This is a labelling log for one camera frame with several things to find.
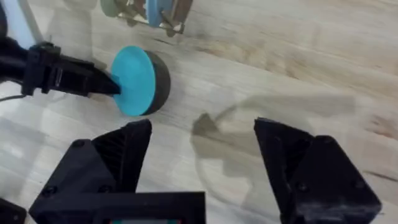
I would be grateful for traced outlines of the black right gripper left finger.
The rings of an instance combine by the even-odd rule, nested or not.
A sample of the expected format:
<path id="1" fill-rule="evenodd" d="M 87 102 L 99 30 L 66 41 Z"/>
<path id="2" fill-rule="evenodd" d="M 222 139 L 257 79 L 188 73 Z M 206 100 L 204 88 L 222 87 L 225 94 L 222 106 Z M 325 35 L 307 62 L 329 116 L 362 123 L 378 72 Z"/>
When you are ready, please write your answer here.
<path id="1" fill-rule="evenodd" d="M 70 145 L 29 209 L 36 223 L 92 223 L 92 197 L 135 193 L 152 134 L 148 119 Z"/>

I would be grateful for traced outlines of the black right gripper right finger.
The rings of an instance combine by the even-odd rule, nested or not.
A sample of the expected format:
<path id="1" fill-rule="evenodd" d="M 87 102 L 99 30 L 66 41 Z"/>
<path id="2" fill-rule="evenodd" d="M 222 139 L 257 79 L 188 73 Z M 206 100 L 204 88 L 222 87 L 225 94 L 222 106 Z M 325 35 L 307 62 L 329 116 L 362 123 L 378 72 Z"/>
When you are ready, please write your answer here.
<path id="1" fill-rule="evenodd" d="M 257 118 L 254 131 L 282 223 L 371 223 L 382 203 L 331 136 Z"/>

